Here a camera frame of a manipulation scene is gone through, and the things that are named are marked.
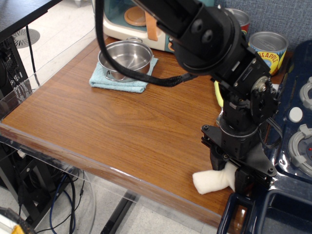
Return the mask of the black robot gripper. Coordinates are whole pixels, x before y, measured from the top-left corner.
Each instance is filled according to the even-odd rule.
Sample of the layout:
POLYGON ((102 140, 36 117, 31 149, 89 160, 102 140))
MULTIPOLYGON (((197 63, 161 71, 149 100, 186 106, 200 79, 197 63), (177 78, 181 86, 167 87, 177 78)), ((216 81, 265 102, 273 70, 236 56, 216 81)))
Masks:
POLYGON ((266 145, 261 137, 261 128, 252 126, 247 131, 238 131, 227 124, 219 127, 203 125, 202 143, 210 148, 213 170, 223 170, 227 162, 237 167, 234 179, 235 192, 245 194, 256 183, 265 188, 272 184, 277 170, 264 152, 277 142, 266 145))

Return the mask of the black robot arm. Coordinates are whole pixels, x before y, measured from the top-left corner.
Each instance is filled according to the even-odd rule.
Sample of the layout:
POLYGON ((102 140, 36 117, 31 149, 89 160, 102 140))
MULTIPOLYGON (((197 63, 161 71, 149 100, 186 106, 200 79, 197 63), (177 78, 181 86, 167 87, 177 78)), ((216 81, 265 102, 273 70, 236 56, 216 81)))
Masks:
POLYGON ((269 188, 277 170, 264 153, 265 131, 276 127, 279 101, 270 69, 246 42, 235 16, 196 0, 138 0, 172 38, 178 64, 195 76, 210 75, 224 100, 218 126, 202 127, 213 172, 234 171, 231 186, 243 193, 253 183, 269 188))

